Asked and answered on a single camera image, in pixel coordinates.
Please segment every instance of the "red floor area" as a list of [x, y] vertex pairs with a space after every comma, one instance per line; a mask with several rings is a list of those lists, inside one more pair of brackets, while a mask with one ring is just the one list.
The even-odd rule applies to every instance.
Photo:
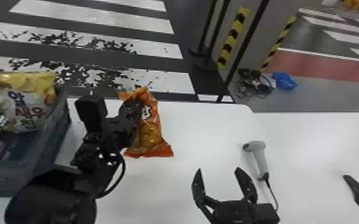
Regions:
[[359, 82], [359, 62], [279, 51], [266, 72], [284, 71], [291, 76]]

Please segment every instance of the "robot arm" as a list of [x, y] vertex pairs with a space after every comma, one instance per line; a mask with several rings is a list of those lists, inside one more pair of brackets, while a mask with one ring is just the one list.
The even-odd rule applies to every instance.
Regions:
[[[125, 101], [112, 119], [106, 118], [103, 97], [86, 95], [75, 106], [87, 131], [71, 161], [78, 169], [55, 165], [35, 177], [9, 202], [6, 224], [93, 224], [95, 200], [110, 193], [122, 179], [125, 161], [120, 151], [133, 140], [140, 100]], [[120, 165], [122, 173], [107, 189]]]

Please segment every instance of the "blue object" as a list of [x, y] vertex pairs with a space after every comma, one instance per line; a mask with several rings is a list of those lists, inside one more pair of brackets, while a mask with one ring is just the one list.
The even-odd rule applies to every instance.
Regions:
[[282, 89], [295, 89], [295, 87], [298, 86], [298, 84], [285, 72], [275, 72], [271, 78], [274, 79], [277, 86]]

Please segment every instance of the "barcode scanner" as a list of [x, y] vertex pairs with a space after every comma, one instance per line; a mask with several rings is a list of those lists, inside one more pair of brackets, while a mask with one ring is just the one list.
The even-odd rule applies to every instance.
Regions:
[[258, 180], [268, 180], [268, 166], [266, 162], [266, 156], [264, 155], [264, 149], [266, 148], [266, 144], [263, 141], [251, 141], [244, 144], [242, 148], [247, 152], [252, 152], [255, 156], [256, 163], [258, 164], [260, 170]]

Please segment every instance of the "pole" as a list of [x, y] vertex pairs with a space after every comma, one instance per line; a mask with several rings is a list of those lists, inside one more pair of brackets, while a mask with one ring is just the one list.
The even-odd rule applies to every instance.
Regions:
[[205, 44], [206, 35], [208, 34], [209, 26], [210, 26], [210, 23], [212, 21], [214, 8], [216, 7], [216, 4], [217, 4], [217, 0], [213, 0], [212, 4], [210, 5], [210, 9], [209, 9], [209, 13], [208, 13], [208, 19], [206, 20], [205, 28], [203, 29], [202, 37], [200, 38], [200, 42], [199, 42], [199, 45], [197, 47], [197, 52], [202, 51], [203, 46]]
[[209, 44], [209, 50], [205, 56], [205, 62], [204, 62], [205, 65], [209, 63], [210, 57], [213, 52], [214, 45], [216, 44], [216, 41], [217, 41], [218, 33], [220, 32], [222, 21], [224, 20], [224, 17], [227, 12], [229, 4], [230, 4], [230, 0], [224, 0], [224, 3], [222, 4], [220, 16], [218, 17], [216, 28], [214, 28], [212, 40], [210, 41], [210, 44]]
[[206, 53], [203, 52], [204, 51], [203, 47], [205, 45], [206, 35], [208, 34], [208, 30], [209, 30], [210, 24], [212, 22], [212, 17], [213, 17], [213, 13], [214, 13], [214, 9], [216, 7], [216, 4], [217, 4], [217, 0], [211, 0], [210, 9], [209, 9], [209, 12], [208, 12], [208, 17], [207, 17], [207, 19], [205, 21], [205, 26], [203, 28], [202, 36], [200, 37], [199, 44], [198, 44], [197, 48], [194, 48], [193, 46], [190, 46], [188, 48], [189, 53], [194, 57], [201, 57], [201, 56], [206, 55]]
[[216, 102], [221, 102], [222, 97], [224, 96], [226, 90], [228, 89], [228, 86], [230, 85], [230, 82], [232, 81], [234, 74], [237, 71], [239, 63], [241, 62], [241, 59], [243, 58], [243, 55], [245, 54], [246, 48], [249, 46], [250, 41], [252, 40], [252, 37], [255, 34], [256, 29], [258, 28], [259, 22], [262, 19], [263, 13], [266, 10], [269, 2], [270, 2], [270, 0], [262, 0], [262, 2], [260, 3], [259, 9], [256, 12], [255, 18], [253, 19], [253, 22], [250, 25], [249, 30], [247, 31], [245, 40], [243, 41], [242, 46], [239, 50], [239, 53], [234, 60], [234, 64], [231, 67], [230, 72], [228, 73], [228, 77], [225, 80], [224, 87], [221, 90], [220, 94], [218, 95]]

